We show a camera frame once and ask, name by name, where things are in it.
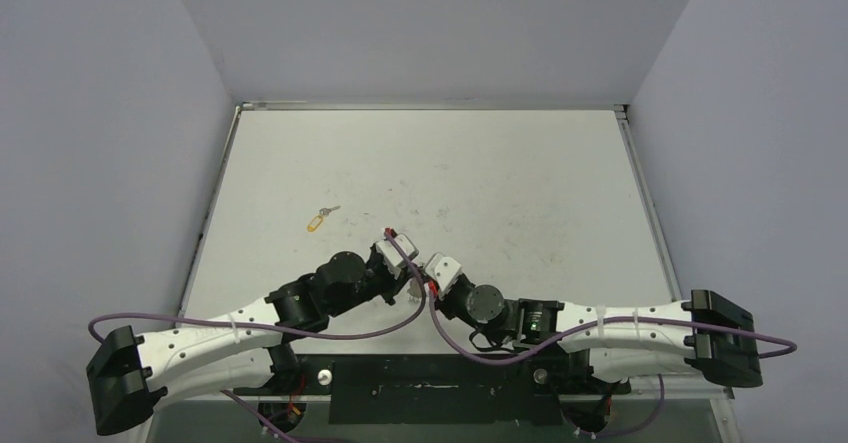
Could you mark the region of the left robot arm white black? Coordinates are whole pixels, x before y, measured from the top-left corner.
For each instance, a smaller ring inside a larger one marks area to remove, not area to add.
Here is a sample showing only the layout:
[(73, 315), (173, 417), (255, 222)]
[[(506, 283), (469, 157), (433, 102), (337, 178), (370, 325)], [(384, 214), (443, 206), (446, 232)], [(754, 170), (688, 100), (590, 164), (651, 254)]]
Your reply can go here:
[(408, 277), (400, 255), (342, 252), (315, 272), (219, 319), (137, 334), (123, 326), (101, 338), (86, 367), (96, 432), (108, 436), (149, 419), (191, 370), (247, 350), (300, 338), (328, 339), (331, 318), (377, 296), (391, 301)]

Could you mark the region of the silver carabiner keyring with rings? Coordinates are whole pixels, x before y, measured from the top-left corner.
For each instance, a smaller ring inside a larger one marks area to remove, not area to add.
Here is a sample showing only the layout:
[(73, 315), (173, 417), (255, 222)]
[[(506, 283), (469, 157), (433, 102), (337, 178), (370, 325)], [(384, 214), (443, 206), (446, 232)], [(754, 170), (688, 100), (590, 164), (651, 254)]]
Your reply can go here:
[(420, 304), (426, 299), (426, 287), (416, 280), (410, 280), (406, 291), (411, 304)]

